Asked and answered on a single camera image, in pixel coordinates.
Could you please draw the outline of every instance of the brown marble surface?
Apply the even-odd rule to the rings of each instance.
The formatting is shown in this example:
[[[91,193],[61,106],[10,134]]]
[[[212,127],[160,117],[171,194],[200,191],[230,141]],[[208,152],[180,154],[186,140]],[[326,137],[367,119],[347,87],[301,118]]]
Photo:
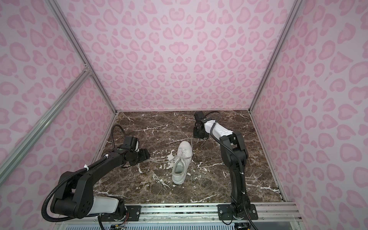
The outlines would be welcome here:
[[[175,156],[181,141],[191,142],[195,123],[193,111],[186,112],[125,112],[116,120],[127,135],[139,139],[140,148],[147,148],[151,158],[167,161]],[[281,196],[247,111],[221,111],[219,123],[243,134],[249,152],[245,177],[251,202],[277,202]],[[116,128],[115,144],[124,136]],[[230,176],[223,165],[220,147],[212,138],[192,140],[194,155],[182,185],[171,180],[172,163],[145,161],[128,169],[116,168],[94,186],[99,196],[123,197],[127,204],[229,202]],[[104,153],[112,148],[110,140]]]

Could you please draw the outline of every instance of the pink heart pattern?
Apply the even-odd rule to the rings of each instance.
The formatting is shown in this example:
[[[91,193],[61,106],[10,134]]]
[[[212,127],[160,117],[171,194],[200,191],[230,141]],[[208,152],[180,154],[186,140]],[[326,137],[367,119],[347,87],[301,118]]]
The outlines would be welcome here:
[[[4,1],[0,164],[84,68],[43,1]]]
[[[77,118],[70,119],[71,114]],[[40,214],[45,196],[62,173],[91,163],[112,116],[88,78],[0,187],[0,229],[50,227]]]
[[[116,108],[133,111],[248,109],[293,4],[100,2],[58,1]]]
[[[367,6],[306,1],[255,107],[286,199],[310,230],[368,228]]]

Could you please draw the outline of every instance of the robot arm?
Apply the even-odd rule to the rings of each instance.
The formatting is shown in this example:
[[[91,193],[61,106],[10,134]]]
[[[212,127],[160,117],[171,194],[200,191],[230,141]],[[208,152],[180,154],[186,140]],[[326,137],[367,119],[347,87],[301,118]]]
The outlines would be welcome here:
[[[216,121],[211,118],[207,118],[202,111],[196,112],[194,114],[194,118],[196,123],[193,129],[193,137],[207,139]],[[220,145],[221,158],[225,166],[229,168],[230,172],[231,208],[235,217],[244,218],[244,208],[249,214],[254,214],[253,210],[255,210],[255,207],[250,204],[245,188],[245,182],[243,183],[243,180],[245,180],[243,172],[248,159],[248,151],[242,134],[238,131],[228,130],[217,123],[212,129],[212,134],[222,142],[222,144],[227,146],[229,149],[232,149],[232,152],[230,152],[223,145]]]
[[[59,185],[66,178],[68,180],[55,191],[50,206],[51,212],[79,219],[95,213],[112,213],[114,219],[122,219],[126,213],[124,200],[112,197],[94,197],[93,186],[118,166],[125,165],[127,162],[133,166],[150,158],[147,149],[138,148],[138,139],[127,136],[124,143],[109,152],[107,158],[103,159],[102,162],[94,163],[95,166],[92,164],[91,168],[85,167],[87,170],[72,178],[68,177],[74,174],[73,172],[63,173]],[[58,221],[55,218],[48,218],[47,213],[44,212],[42,216],[48,221]]]

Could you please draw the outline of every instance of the metal rail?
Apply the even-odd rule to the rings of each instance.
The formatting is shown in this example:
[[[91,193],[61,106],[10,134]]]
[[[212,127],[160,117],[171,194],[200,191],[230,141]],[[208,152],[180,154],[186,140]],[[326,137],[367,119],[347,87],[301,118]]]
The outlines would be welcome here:
[[[138,223],[222,223],[217,213],[217,205],[229,203],[190,204],[131,204],[141,205]],[[300,213],[294,202],[255,202],[258,220],[253,222],[300,222]],[[97,217],[73,219],[56,224],[93,224]]]
[[[279,55],[281,53],[282,47],[284,46],[284,44],[287,40],[287,37],[289,36],[289,34],[291,32],[291,29],[293,28],[293,26],[295,24],[295,21],[297,20],[298,15],[299,15],[301,9],[303,8],[304,2],[305,2],[305,0],[295,0],[293,6],[291,8],[291,11],[289,13],[289,16],[286,20],[286,23],[284,25],[284,28],[281,31],[280,38],[277,41],[275,49],[274,49],[274,51],[271,55],[270,61],[267,64],[266,71],[264,72],[263,77],[261,79],[261,82],[258,85],[258,88],[257,88],[257,91],[255,93],[254,99],[252,100],[252,103],[249,107],[249,111],[253,111],[253,109],[254,109],[254,107],[255,107],[255,105],[256,105],[256,103],[257,103],[257,101],[258,101],[258,99],[261,95],[261,92],[262,92],[263,88],[265,87],[267,79],[269,78],[269,76],[271,74],[271,71],[272,71],[272,69],[273,69],[273,67],[274,67],[274,65],[277,61],[277,58],[279,57]]]
[[[45,0],[45,1],[46,1],[47,5],[49,6],[51,12],[54,14],[54,16],[55,16],[56,20],[58,21],[60,27],[63,29],[65,35],[69,39],[69,41],[70,41],[71,45],[73,46],[73,48],[74,48],[76,54],[78,55],[78,57],[84,63],[85,67],[88,67],[88,68],[91,69],[93,80],[96,83],[98,90],[102,94],[105,101],[109,104],[110,109],[115,114],[116,113],[116,108],[115,108],[114,104],[112,103],[112,101],[111,101],[110,97],[108,96],[105,88],[102,86],[100,80],[98,79],[96,72],[94,71],[91,63],[89,62],[89,60],[87,58],[87,55],[83,51],[82,46],[79,44],[78,39],[76,38],[74,32],[70,28],[70,25],[69,25],[65,15],[64,15],[63,11],[61,10],[59,4],[56,2],[56,0]]]
[[[63,110],[64,106],[74,96],[75,92],[78,91],[88,76],[91,76],[91,71],[89,68],[86,68],[43,117],[41,117],[33,129],[24,137],[23,141],[10,152],[9,157],[0,167],[0,186],[23,160],[28,151],[38,141],[57,115]]]
[[[266,160],[267,160],[267,162],[268,162],[268,166],[270,167],[270,170],[271,170],[271,174],[272,174],[272,176],[273,176],[273,179],[275,180],[275,183],[276,183],[276,185],[277,185],[277,188],[279,189],[279,191],[280,191],[280,193],[281,193],[281,197],[282,197],[282,199],[283,199],[284,201],[287,201],[287,195],[286,195],[286,193],[285,193],[284,188],[283,188],[283,187],[282,187],[282,185],[281,185],[281,182],[280,182],[279,177],[278,177],[278,175],[277,175],[276,168],[275,168],[275,166],[274,166],[274,164],[273,164],[273,161],[271,160],[271,158],[270,158],[270,156],[269,156],[268,152],[266,151],[267,149],[266,149],[265,142],[264,142],[264,140],[263,140],[263,138],[262,138],[262,136],[261,136],[261,133],[260,133],[260,131],[259,131],[259,128],[258,128],[258,126],[257,126],[257,123],[256,123],[256,122],[255,122],[255,120],[254,120],[253,113],[249,112],[249,115],[250,115],[251,120],[252,120],[252,122],[253,122],[254,129],[255,129],[255,132],[257,133],[257,136],[258,136],[259,142],[260,142],[260,144],[261,144],[261,146],[262,146],[262,150],[263,150],[263,152],[265,153],[265,157],[266,157]]]

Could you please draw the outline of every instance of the shoelace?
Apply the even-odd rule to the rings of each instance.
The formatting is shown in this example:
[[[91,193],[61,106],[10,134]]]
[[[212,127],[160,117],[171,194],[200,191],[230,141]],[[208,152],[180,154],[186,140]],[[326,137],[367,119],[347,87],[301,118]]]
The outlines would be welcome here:
[[[193,154],[194,154],[194,152],[193,152],[193,136],[192,136],[192,138],[190,139],[190,142],[191,142],[191,148],[192,148],[192,155],[191,156],[189,156],[189,157],[186,157],[186,158],[182,158],[182,156],[183,156],[183,150],[185,151],[185,153],[186,153],[186,149],[183,149],[183,148],[180,148],[180,149],[178,149],[178,154],[173,158],[173,159],[171,159],[171,160],[168,160],[168,161],[163,161],[163,162],[159,162],[159,161],[157,161],[157,160],[155,160],[155,159],[153,159],[153,158],[149,158],[148,160],[149,161],[152,161],[152,162],[155,162],[155,163],[159,163],[159,164],[161,164],[161,163],[168,163],[168,162],[173,162],[173,161],[176,161],[176,159],[178,159],[178,156],[179,156],[179,160],[180,160],[180,158],[182,158],[183,160],[185,160],[185,159],[189,159],[189,158],[192,158],[192,156],[193,156]]]
[[[176,158],[178,158],[178,160],[180,160],[180,159],[185,160],[185,159],[189,159],[189,158],[192,157],[192,156],[189,156],[189,157],[184,158],[183,155],[186,154],[186,153],[187,153],[187,149],[179,148],[178,149],[178,154],[176,155]]]

